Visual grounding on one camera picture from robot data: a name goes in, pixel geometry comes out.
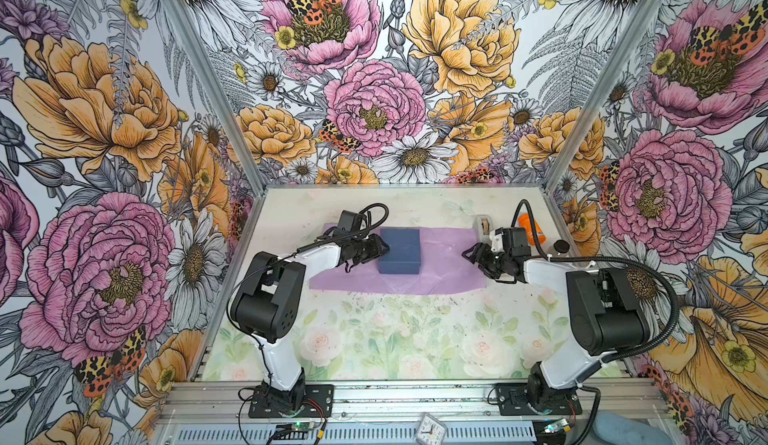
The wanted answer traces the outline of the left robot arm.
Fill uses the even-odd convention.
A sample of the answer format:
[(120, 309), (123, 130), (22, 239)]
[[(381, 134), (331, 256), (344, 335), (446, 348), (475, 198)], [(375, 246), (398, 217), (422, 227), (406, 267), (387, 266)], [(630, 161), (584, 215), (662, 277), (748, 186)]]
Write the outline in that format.
[(390, 251), (376, 233), (336, 237), (305, 245), (279, 257), (255, 254), (229, 301), (228, 319), (255, 341), (265, 377), (254, 401), (266, 413), (293, 415), (308, 400), (306, 374), (288, 339), (299, 312), (305, 284), (316, 275), (339, 266), (353, 267), (379, 259)]

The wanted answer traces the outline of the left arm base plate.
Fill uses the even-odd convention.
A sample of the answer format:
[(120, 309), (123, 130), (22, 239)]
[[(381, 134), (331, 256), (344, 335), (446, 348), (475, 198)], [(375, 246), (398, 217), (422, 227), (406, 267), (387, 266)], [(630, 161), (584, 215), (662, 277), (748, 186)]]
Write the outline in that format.
[(332, 414), (333, 385), (298, 384), (291, 391), (277, 390), (262, 382), (250, 399), (251, 419), (329, 418)]

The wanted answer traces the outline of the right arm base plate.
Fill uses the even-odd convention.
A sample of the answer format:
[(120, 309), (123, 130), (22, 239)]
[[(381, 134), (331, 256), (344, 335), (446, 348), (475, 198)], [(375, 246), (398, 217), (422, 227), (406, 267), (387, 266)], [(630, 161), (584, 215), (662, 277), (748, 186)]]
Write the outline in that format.
[(502, 416), (577, 416), (583, 413), (575, 388), (533, 390), (528, 384), (500, 383), (494, 387), (494, 392)]

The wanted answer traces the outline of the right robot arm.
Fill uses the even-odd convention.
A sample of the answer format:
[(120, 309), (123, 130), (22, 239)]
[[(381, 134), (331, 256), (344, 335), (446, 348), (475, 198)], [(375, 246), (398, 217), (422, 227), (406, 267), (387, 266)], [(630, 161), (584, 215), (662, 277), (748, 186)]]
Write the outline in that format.
[(650, 328), (621, 268), (599, 268), (591, 260), (579, 266), (560, 257), (494, 252), (487, 243), (475, 244), (462, 256), (488, 278), (499, 280), (506, 274), (515, 283), (549, 286), (567, 299), (569, 338), (553, 355), (531, 367), (525, 386), (497, 388), (502, 413), (579, 411), (577, 388), (608, 362), (609, 355), (649, 341)]

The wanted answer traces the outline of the purple wrapping paper sheet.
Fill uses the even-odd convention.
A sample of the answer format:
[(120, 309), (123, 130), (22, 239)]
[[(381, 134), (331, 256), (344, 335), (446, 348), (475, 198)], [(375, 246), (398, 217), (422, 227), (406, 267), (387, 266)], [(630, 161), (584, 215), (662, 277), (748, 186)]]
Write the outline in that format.
[(344, 291), (390, 295), (451, 295), (487, 285), (478, 267), (461, 253), (476, 244), (469, 228), (418, 228), (421, 237), (421, 269), (418, 275), (384, 275), (378, 259), (358, 265), (349, 272), (339, 267), (310, 280), (309, 287), (320, 291)]

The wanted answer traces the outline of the dark blue gift box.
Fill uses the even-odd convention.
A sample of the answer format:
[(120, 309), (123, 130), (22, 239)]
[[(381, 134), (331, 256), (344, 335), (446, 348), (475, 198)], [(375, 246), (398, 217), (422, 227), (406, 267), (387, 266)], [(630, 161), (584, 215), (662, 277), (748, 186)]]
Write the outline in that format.
[(378, 259), (384, 275), (418, 275), (421, 269), (421, 237), (418, 228), (383, 228), (380, 232), (389, 251)]

